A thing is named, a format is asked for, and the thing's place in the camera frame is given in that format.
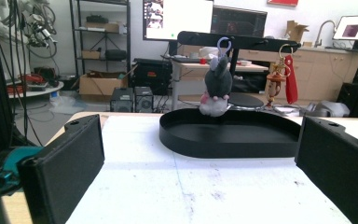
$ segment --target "cardboard box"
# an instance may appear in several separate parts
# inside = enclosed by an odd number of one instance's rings
[[[79,94],[82,99],[89,101],[107,102],[112,96],[116,87],[127,88],[127,77],[123,77],[126,72],[97,72],[93,71],[80,77]]]
[[[98,23],[98,22],[86,22],[87,28],[104,28],[106,32],[118,33],[118,24],[116,23]]]
[[[82,50],[81,57],[84,59],[100,59],[101,52],[96,50]]]
[[[298,22],[288,21],[286,35],[289,35],[289,40],[294,40],[297,43],[301,43],[301,38],[304,32],[308,32],[306,28],[308,25],[299,25]]]
[[[118,26],[118,33],[121,35],[126,35],[127,34],[127,25],[124,26],[123,24]]]

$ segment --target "desk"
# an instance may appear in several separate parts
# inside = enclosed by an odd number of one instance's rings
[[[44,95],[44,94],[48,94],[54,91],[59,91],[60,89],[62,89],[63,87],[63,82],[59,82],[57,87],[48,87],[46,88],[45,91],[27,91],[27,97],[31,97],[31,96],[37,96],[37,95]],[[14,98],[14,94],[10,94],[8,96],[8,98]]]
[[[294,158],[181,156],[159,142],[160,116],[101,113],[105,164],[68,223],[350,223]],[[329,120],[358,138],[358,119]],[[4,203],[13,224],[31,223],[23,193]]]
[[[206,87],[203,78],[209,68],[209,64],[177,63],[172,61],[172,110],[177,109],[179,95],[202,95],[205,92]],[[235,69],[237,72],[264,72],[266,70],[269,69],[256,64],[237,65]],[[193,78],[183,80],[184,76]]]

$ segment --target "wall poster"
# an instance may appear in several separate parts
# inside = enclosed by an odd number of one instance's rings
[[[267,3],[295,7],[298,4],[298,0],[267,0]]]

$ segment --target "wooden cabinet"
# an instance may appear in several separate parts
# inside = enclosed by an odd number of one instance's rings
[[[183,46],[179,53],[188,55],[189,52],[198,51],[199,46]],[[249,61],[277,63],[278,52],[266,52],[251,49],[241,49],[240,58]],[[294,55],[294,68],[298,90],[299,105],[310,102],[318,103],[322,100],[335,102],[342,84],[352,83],[358,67],[358,52],[349,52],[336,49],[298,49]],[[266,96],[252,94],[262,101]],[[279,104],[287,104],[285,84],[276,97]]]

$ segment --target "red cloth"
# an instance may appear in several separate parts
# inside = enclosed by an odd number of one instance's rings
[[[287,76],[290,73],[289,77],[286,78],[286,99],[287,103],[290,105],[295,103],[298,99],[296,75],[295,69],[293,68],[292,55],[284,57],[284,63],[289,67],[285,68],[284,74]]]

